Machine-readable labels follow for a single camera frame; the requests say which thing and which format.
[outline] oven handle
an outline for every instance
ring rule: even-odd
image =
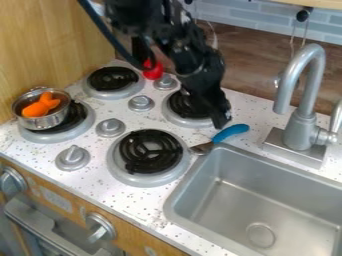
[[[11,199],[5,205],[5,214],[23,229],[34,234],[65,254],[84,256],[111,256],[107,250],[100,248],[95,254],[89,254],[76,245],[53,232],[55,221],[36,209],[28,206],[17,198]]]

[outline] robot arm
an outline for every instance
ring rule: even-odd
[[[84,7],[86,0],[78,1]],[[221,54],[206,45],[203,31],[181,3],[177,0],[104,0],[104,3],[106,18],[114,28],[131,36],[149,36],[156,42],[174,62],[184,94],[195,106],[205,106],[215,128],[221,129],[230,119],[230,105],[220,89],[225,64]],[[149,52],[153,64],[154,55],[150,49]]]

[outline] speckled countertop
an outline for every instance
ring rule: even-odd
[[[95,125],[105,119],[115,117],[127,125],[126,132],[143,128],[163,129],[178,134],[188,146],[207,142],[215,134],[213,128],[189,129],[173,125],[161,114],[160,105],[165,96],[172,91],[158,91],[151,83],[137,95],[151,97],[156,106],[149,112],[136,113],[127,109],[128,99],[102,101],[87,97],[80,84],[68,87],[75,99],[91,105],[96,111],[96,122],[85,134],[63,143],[40,145],[21,138],[16,121],[0,126],[0,152],[8,159],[20,162],[34,174],[68,190],[69,192],[115,214],[141,229],[159,237],[191,255],[233,256],[220,246],[194,235],[168,221],[162,211],[163,203],[179,183],[178,179],[170,184],[156,188],[135,188],[115,180],[106,168],[105,153],[115,138],[104,139],[96,136]],[[272,112],[272,101],[225,90],[232,104],[233,122],[246,123],[251,131],[229,138],[226,143],[263,155],[309,172],[342,182],[342,144],[330,146],[327,150],[326,163],[320,170],[310,169],[295,162],[265,153],[261,144],[271,127],[284,128],[290,116],[280,116]],[[327,128],[329,117],[318,115],[320,126]],[[90,163],[74,172],[62,172],[56,168],[55,157],[71,145],[78,145],[89,150]]]

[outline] sink drain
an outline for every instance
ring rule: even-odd
[[[246,232],[249,241],[255,247],[267,249],[272,247],[276,241],[273,231],[262,223],[249,225]]]

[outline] red object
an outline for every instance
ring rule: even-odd
[[[144,62],[144,67],[151,67],[151,61],[148,59]],[[161,62],[157,61],[156,66],[154,69],[150,71],[144,71],[144,77],[150,80],[157,80],[162,77],[163,75],[163,65]]]

